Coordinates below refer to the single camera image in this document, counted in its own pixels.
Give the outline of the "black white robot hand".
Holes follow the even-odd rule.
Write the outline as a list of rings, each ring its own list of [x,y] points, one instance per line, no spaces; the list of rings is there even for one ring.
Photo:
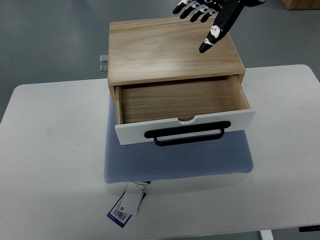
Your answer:
[[[172,11],[185,19],[192,14],[190,22],[200,20],[205,23],[216,15],[210,30],[199,47],[200,53],[205,53],[225,37],[244,7],[255,7],[263,4],[263,0],[181,0]]]

